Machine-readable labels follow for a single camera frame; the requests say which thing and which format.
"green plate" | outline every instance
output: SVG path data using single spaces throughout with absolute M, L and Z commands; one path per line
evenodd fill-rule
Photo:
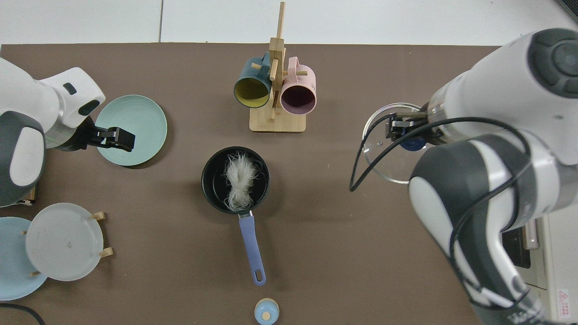
M 132 152 L 116 148 L 98 148 L 101 155 L 117 165 L 134 166 L 153 158 L 166 139 L 166 117 L 152 99 L 126 95 L 106 105 L 97 117 L 96 126 L 120 127 L 135 135 Z

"light blue plate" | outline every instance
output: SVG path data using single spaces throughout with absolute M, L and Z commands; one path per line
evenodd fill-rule
M 161 150 L 166 139 L 166 117 L 152 99 L 126 95 L 106 105 L 97 117 L 97 127 L 120 127 L 136 136 L 132 152 L 98 148 L 104 158 L 122 166 L 142 164 Z
M 17 217 L 0 218 L 0 301 L 22 298 L 38 289 L 46 275 L 30 276 L 36 269 L 26 254 L 30 221 Z

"plate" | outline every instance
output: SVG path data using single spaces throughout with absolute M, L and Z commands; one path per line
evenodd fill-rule
M 38 289 L 45 274 L 30 276 L 36 268 L 26 255 L 26 236 L 30 221 L 18 217 L 0 218 L 0 301 L 22 298 Z
M 120 127 L 135 135 L 132 152 L 98 148 L 111 163 L 121 166 L 142 164 L 161 150 L 166 139 L 166 117 L 160 106 L 141 95 L 126 95 L 106 105 L 95 122 L 97 127 Z
M 26 252 L 34 267 L 49 278 L 78 280 L 101 259 L 102 231 L 92 214 L 71 203 L 52 204 L 32 220 Z
M 367 134 L 369 127 L 381 117 L 391 113 L 409 113 L 419 112 L 420 107 L 408 103 L 394 103 L 384 106 L 373 115 L 369 117 L 365 123 L 361 138 Z M 389 132 L 389 121 L 384 120 L 369 134 L 367 141 L 364 144 L 363 153 L 368 164 L 371 164 L 382 151 L 392 144 L 391 139 L 386 138 Z M 418 160 L 432 145 L 429 143 L 416 151 L 408 151 L 402 146 L 394 148 L 389 152 L 377 165 L 373 168 L 379 176 L 390 182 L 397 184 L 409 184 L 409 179 L 412 175 L 413 168 L 416 166 Z

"pink mug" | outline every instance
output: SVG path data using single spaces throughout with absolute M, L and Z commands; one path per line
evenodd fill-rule
M 310 113 L 317 105 L 315 73 L 306 65 L 300 65 L 297 57 L 289 58 L 287 76 L 281 88 L 281 107 L 294 115 Z

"white plate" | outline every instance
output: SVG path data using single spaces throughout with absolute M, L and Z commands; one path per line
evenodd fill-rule
M 97 266 L 102 231 L 92 214 L 71 203 L 44 208 L 32 220 L 26 252 L 34 267 L 49 278 L 78 280 Z
M 23 231 L 30 221 L 16 217 L 0 218 L 0 301 L 22 298 L 38 289 L 45 274 L 30 276 L 36 271 L 26 256 Z

